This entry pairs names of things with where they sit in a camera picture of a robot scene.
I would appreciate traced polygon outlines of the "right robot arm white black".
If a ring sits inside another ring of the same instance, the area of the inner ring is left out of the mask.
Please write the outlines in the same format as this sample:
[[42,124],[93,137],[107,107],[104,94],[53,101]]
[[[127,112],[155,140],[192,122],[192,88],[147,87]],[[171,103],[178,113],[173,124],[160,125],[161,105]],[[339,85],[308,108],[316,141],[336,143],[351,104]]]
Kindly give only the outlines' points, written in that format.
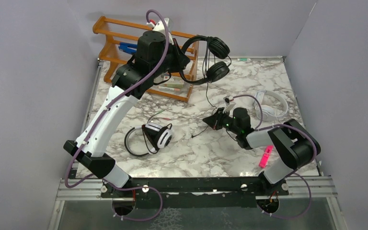
[[273,146],[279,158],[259,174],[258,191],[269,195],[276,184],[299,168],[312,162],[321,152],[318,141],[295,119],[261,129],[251,127],[251,118],[245,108],[235,108],[232,115],[221,107],[213,115],[203,118],[213,130],[222,128],[235,134],[242,149],[251,150]]

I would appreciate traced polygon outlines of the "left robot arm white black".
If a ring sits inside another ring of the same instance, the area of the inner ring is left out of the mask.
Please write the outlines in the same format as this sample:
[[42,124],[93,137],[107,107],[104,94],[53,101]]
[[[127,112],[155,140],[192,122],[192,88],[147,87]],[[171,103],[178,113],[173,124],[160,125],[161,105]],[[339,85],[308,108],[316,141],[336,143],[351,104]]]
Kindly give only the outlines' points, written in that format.
[[153,86],[156,77],[186,68],[189,46],[188,42],[179,46],[176,39],[169,41],[161,32],[145,31],[138,39],[136,52],[116,70],[94,119],[76,140],[67,140],[63,146],[93,175],[113,184],[114,192],[121,197],[131,192],[130,176],[105,153],[106,147],[127,112]]

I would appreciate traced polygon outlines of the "white black gaming headset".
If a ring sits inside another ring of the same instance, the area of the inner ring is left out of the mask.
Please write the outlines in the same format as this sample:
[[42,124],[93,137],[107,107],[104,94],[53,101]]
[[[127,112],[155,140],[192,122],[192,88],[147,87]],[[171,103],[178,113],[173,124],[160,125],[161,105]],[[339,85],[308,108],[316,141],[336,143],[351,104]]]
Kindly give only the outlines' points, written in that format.
[[[160,149],[168,146],[173,137],[172,124],[161,126],[153,122],[148,122],[144,125],[131,128],[125,135],[124,146],[127,152],[135,157],[145,157],[147,155],[157,154]],[[128,140],[130,135],[135,131],[141,131],[145,140],[145,145],[148,150],[147,153],[135,154],[129,147]]]

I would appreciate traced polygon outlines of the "small black on-ear headphones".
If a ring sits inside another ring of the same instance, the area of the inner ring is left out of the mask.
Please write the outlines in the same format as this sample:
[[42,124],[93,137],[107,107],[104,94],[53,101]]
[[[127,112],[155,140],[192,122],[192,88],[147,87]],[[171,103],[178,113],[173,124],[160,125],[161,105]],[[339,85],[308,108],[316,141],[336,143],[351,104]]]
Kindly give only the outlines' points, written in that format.
[[[181,51],[185,53],[188,47],[197,41],[207,42],[207,48],[206,48],[204,64],[203,64],[203,67],[206,67],[207,70],[203,71],[204,76],[200,80],[196,80],[196,81],[187,80],[182,71],[179,72],[180,77],[183,79],[183,81],[190,83],[192,85],[213,83],[213,82],[219,81],[220,79],[224,78],[230,71],[229,69],[229,66],[231,65],[231,58],[229,57],[230,48],[226,45],[225,42],[223,42],[218,37],[196,35],[194,37],[189,38],[183,44]],[[214,64],[210,67],[209,64],[207,64],[207,61],[209,61],[209,58],[210,58],[210,54],[214,56],[214,61],[216,61],[216,58],[218,59],[229,58],[230,63],[227,65],[224,61],[219,61],[217,63],[214,62]]]

